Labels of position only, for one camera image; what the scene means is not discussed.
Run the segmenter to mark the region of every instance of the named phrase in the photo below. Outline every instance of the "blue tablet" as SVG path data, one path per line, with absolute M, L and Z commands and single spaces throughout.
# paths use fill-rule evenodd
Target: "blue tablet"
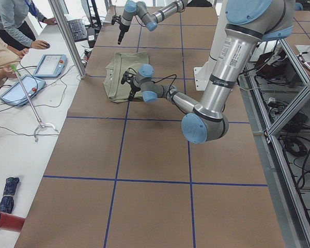
M 30 98 L 34 97 L 39 90 L 46 84 L 45 80 L 31 75 L 24 75 L 21 81 L 25 86 Z M 20 85 L 20 82 L 13 84 L 5 93 L 0 96 L 0 99 L 6 104 L 13 106 L 23 106 L 28 102 L 27 97 Z
M 41 79 L 58 78 L 67 63 L 65 54 L 44 54 L 33 74 Z

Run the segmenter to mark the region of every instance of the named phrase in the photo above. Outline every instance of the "green towel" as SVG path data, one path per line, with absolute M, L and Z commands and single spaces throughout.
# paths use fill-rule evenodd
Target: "green towel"
M 149 58 L 146 52 L 141 53 L 115 53 L 113 60 L 106 67 L 107 76 L 103 82 L 105 92 L 109 100 L 113 102 L 126 102 L 131 90 L 130 84 L 121 84 L 120 81 L 128 68 L 138 71 L 142 64 L 148 64 Z M 137 92 L 135 97 L 141 98 L 141 92 Z

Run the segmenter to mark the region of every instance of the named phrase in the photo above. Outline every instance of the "hand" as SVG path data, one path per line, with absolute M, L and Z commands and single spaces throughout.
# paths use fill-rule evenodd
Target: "hand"
M 29 49 L 28 48 L 24 48 L 23 50 L 18 51 L 17 55 L 19 56 L 20 59 L 22 59 L 24 57 L 24 55 L 27 54 L 28 52 L 29 52 Z
M 6 66 L 6 67 L 2 68 L 1 74 L 2 74 L 3 78 L 11 78 L 11 79 L 17 78 L 15 72 L 10 68 L 10 66 Z
M 33 41 L 31 43 L 31 48 L 34 48 L 34 49 L 47 49 L 46 44 L 47 44 L 46 41 L 36 40 L 36 41 Z
M 49 19 L 45 19 L 43 22 L 46 23 L 47 25 L 55 25 L 56 23 L 54 22 L 54 20 L 56 21 L 55 17 L 52 17 Z

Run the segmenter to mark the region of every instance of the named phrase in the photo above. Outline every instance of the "lanyard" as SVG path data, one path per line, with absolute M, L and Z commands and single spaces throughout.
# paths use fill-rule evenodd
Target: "lanyard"
M 25 3 L 27 4 L 27 6 L 29 7 L 30 13 L 31 13 L 35 18 L 37 18 L 37 11 L 36 11 L 35 4 L 34 4 L 32 1 L 31 1 L 31 4 L 29 4 L 27 0 L 24 0 L 24 1 L 25 1 Z

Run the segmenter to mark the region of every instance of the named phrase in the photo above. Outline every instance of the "gray shirt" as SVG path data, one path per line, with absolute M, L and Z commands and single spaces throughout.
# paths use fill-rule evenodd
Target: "gray shirt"
M 27 2 L 33 8 L 32 0 Z M 44 15 L 35 7 L 37 19 L 42 21 Z M 32 40 L 26 37 L 18 28 L 23 24 L 29 12 L 25 0 L 0 0 L 0 29 L 5 30 L 12 38 L 26 47 L 31 47 Z

